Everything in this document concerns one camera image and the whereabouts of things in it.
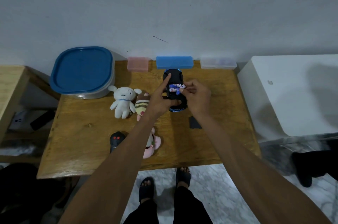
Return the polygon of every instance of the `white plush toy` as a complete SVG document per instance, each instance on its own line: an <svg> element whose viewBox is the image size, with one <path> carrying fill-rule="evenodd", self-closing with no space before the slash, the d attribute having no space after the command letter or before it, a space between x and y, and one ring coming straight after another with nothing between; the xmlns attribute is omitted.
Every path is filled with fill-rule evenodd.
<svg viewBox="0 0 338 224"><path fill-rule="evenodd" d="M135 113L135 105L132 100L135 98L136 93L140 94L142 90L140 89L132 89L129 87L120 87L116 88L116 86L109 86L108 90L114 92L114 98L116 101L112 103L110 109L115 109L115 118L125 119L128 117L130 111Z"/></svg>

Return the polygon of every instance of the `plush toy leg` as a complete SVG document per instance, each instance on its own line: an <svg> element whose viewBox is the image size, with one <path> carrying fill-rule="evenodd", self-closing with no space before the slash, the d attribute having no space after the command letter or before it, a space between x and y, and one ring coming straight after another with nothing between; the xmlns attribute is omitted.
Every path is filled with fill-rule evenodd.
<svg viewBox="0 0 338 224"><path fill-rule="evenodd" d="M154 146L151 145L149 148L147 148L147 149L144 151L143 159L151 157L152 154L154 153L154 151L155 151Z"/></svg>
<svg viewBox="0 0 338 224"><path fill-rule="evenodd" d="M122 113L122 119L126 119L129 115L129 110L124 110Z"/></svg>
<svg viewBox="0 0 338 224"><path fill-rule="evenodd" d="M161 138L154 135L154 144L155 150L158 149L159 146L161 145Z"/></svg>
<svg viewBox="0 0 338 224"><path fill-rule="evenodd" d="M115 118L121 118L122 116L122 110L120 109L115 109Z"/></svg>

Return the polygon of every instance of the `wall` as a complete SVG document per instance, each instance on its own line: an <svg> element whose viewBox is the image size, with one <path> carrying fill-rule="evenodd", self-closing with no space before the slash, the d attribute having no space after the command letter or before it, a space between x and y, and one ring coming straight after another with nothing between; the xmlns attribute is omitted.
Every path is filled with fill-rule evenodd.
<svg viewBox="0 0 338 224"><path fill-rule="evenodd" d="M0 63L49 75L62 51L90 45L237 62L336 53L337 13L337 0L0 0Z"/></svg>

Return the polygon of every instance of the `pink plush toy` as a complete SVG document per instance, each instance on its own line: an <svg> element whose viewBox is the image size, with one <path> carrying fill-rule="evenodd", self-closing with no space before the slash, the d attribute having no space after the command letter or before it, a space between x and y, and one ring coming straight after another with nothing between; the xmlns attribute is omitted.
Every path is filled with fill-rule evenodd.
<svg viewBox="0 0 338 224"><path fill-rule="evenodd" d="M140 93L137 96L136 103L135 103L135 110L137 112L137 121L141 119L141 116L146 111L146 108L149 104L149 100L150 100L150 95L147 92ZM158 149L160 145L161 145L161 138L158 136L155 136L155 128L153 127L151 129L151 133L148 138L146 149L143 154L143 159L151 157L154 154L155 150Z"/></svg>

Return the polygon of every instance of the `stuffed animal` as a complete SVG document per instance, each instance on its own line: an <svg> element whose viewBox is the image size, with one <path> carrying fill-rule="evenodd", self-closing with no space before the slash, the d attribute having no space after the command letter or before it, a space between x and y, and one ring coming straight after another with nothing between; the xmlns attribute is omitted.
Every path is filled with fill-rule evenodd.
<svg viewBox="0 0 338 224"><path fill-rule="evenodd" d="M135 105L132 100L135 98L136 93L140 94L142 91L140 89L132 89L129 87L120 87L109 86L108 90L114 92L114 98L116 101L112 103L110 109L115 109L115 118L125 119L130 114L130 111L135 113Z"/></svg>
<svg viewBox="0 0 338 224"><path fill-rule="evenodd" d="M135 111L137 112L137 121L141 119L141 116L146 111L146 108L149 104L150 95L149 93L140 93L136 98ZM161 145L161 138L155 136L155 128L151 129L151 133L148 138L146 149L144 150L143 159L151 157L155 150Z"/></svg>

